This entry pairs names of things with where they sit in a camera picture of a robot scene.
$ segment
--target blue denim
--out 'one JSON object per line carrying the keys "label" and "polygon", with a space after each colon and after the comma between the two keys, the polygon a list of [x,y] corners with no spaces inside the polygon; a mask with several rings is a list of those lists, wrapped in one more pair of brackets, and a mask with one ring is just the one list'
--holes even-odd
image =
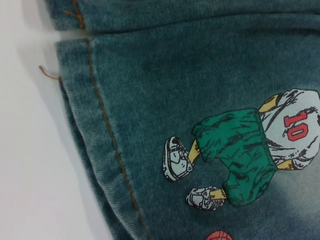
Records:
{"label": "blue denim", "polygon": [[[47,0],[56,28],[80,28],[63,13],[75,11],[66,2]],[[277,171],[253,203],[226,201],[214,212],[190,207],[185,197],[192,188],[222,186],[222,162],[198,160],[175,183],[162,173],[168,137],[189,149],[193,126],[208,116],[259,108],[291,89],[320,91],[317,1],[77,5],[83,28],[105,33],[57,44],[61,91],[115,239],[204,240],[215,231],[234,240],[319,238],[318,157],[303,170]]]}

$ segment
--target basketball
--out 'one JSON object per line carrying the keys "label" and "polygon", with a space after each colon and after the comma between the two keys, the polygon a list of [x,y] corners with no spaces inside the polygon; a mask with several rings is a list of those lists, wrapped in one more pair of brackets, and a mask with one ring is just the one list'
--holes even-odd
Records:
{"label": "basketball", "polygon": [[215,231],[206,240],[232,240],[232,237],[224,231]]}

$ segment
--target sneaker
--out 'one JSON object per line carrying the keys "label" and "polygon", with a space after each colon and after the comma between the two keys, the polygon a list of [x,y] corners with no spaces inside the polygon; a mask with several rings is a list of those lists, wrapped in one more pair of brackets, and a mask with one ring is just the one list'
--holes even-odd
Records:
{"label": "sneaker", "polygon": [[170,137],[165,142],[162,170],[166,179],[175,182],[193,170],[188,154],[178,137]]}
{"label": "sneaker", "polygon": [[214,186],[205,188],[193,188],[186,196],[186,202],[198,209],[205,211],[215,211],[220,208],[224,203],[224,199],[213,200],[210,192],[217,190]]}

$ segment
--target red number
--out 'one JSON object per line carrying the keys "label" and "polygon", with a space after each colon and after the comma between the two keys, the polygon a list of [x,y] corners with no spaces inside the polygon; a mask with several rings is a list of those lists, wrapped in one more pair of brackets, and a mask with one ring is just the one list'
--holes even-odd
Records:
{"label": "red number", "polygon": [[[305,111],[299,112],[295,116],[285,116],[284,117],[284,126],[286,128],[290,127],[290,125],[295,124],[299,121],[305,120],[308,118],[308,115]],[[299,139],[303,139],[308,134],[308,125],[305,123],[301,123],[297,126],[291,127],[288,130],[288,139],[292,142],[297,141]]]}

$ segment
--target cartoon print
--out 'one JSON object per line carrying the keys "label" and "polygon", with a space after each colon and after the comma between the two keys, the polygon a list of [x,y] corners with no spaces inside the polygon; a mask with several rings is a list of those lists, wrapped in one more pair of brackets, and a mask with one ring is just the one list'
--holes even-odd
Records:
{"label": "cartoon print", "polygon": [[210,234],[205,240],[232,240],[232,237],[224,231],[215,231]]}
{"label": "cartoon print", "polygon": [[178,137],[163,150],[163,173],[172,182],[189,175],[198,156],[220,159],[229,169],[221,188],[193,188],[186,202],[214,211],[225,199],[244,206],[259,198],[277,170],[302,170],[320,144],[320,98],[314,90],[292,89],[268,99],[260,109],[227,111],[208,117],[192,129],[190,151]]}

